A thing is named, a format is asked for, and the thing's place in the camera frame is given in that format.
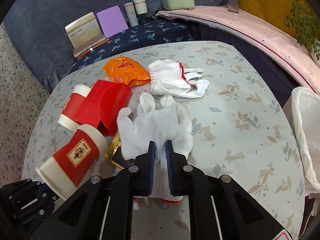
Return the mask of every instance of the floral tablecloth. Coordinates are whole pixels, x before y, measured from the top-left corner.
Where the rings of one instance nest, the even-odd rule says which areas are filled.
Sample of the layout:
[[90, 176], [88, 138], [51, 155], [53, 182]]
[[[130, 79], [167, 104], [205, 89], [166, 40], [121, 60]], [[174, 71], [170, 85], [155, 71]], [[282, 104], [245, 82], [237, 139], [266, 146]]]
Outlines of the floral tablecloth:
[[[192, 118], [194, 145], [188, 162], [207, 175], [231, 175], [297, 239], [304, 209], [300, 154], [281, 107], [247, 60], [233, 46], [215, 41], [154, 45], [121, 55], [145, 68], [167, 58], [180, 61], [185, 68], [204, 68], [203, 78], [210, 81], [206, 95], [176, 99]], [[54, 89], [29, 141], [23, 179], [40, 179], [35, 166], [70, 140], [73, 133], [57, 123], [62, 108], [76, 84], [91, 86], [105, 78], [102, 67], [109, 59], [68, 75]], [[129, 103], [133, 111], [140, 94], [149, 90], [150, 85], [133, 88]], [[117, 171], [100, 158], [84, 181], [95, 174], [108, 177]], [[132, 239], [190, 239], [188, 198], [179, 204], [136, 200]]]

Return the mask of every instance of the white work glove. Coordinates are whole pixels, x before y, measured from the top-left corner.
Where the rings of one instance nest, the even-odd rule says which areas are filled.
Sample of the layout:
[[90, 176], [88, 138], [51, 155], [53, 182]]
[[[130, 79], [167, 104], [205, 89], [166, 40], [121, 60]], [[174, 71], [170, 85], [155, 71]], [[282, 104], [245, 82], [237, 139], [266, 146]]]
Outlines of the white work glove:
[[201, 68], [184, 68], [180, 62], [170, 59], [156, 60], [148, 66], [152, 95], [172, 95], [179, 98], [200, 98], [205, 95], [209, 81], [200, 79]]
[[138, 117], [133, 122], [129, 118], [130, 108], [125, 107], [119, 111], [117, 124], [121, 152], [125, 160], [135, 159], [136, 156], [148, 152], [149, 142], [154, 141], [156, 158], [150, 197], [180, 201], [182, 197], [173, 197], [170, 194], [165, 143], [172, 140], [173, 150], [188, 158], [193, 147], [192, 122], [188, 110], [177, 104], [172, 96], [162, 97], [160, 105], [163, 109], [156, 110], [154, 98], [145, 92], [140, 96]]

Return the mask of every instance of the pink blanket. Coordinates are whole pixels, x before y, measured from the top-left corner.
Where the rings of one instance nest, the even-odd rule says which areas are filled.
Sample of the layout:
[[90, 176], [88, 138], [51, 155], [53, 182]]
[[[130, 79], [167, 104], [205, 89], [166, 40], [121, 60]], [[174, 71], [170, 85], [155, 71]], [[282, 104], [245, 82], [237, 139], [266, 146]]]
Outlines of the pink blanket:
[[159, 11], [158, 15], [200, 22], [231, 33], [265, 54], [286, 70], [301, 86], [320, 92], [320, 69], [296, 39], [266, 21], [240, 10], [196, 6], [192, 10]]

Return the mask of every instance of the orange plastic bag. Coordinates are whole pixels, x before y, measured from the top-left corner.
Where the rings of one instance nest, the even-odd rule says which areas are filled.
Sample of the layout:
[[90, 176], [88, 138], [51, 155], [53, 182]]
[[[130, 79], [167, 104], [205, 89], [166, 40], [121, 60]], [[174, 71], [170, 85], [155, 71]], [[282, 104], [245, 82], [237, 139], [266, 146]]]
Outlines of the orange plastic bag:
[[150, 75], [138, 62], [128, 57], [109, 60], [103, 67], [106, 75], [115, 82], [129, 87], [150, 83]]

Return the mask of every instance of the white plastic bag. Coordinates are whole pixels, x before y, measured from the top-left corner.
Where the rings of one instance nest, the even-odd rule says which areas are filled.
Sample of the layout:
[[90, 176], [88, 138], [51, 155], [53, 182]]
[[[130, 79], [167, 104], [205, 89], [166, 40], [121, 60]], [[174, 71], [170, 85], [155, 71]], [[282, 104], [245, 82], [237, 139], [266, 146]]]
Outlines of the white plastic bag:
[[305, 172], [305, 193], [320, 193], [320, 96], [309, 88], [292, 91], [292, 120]]

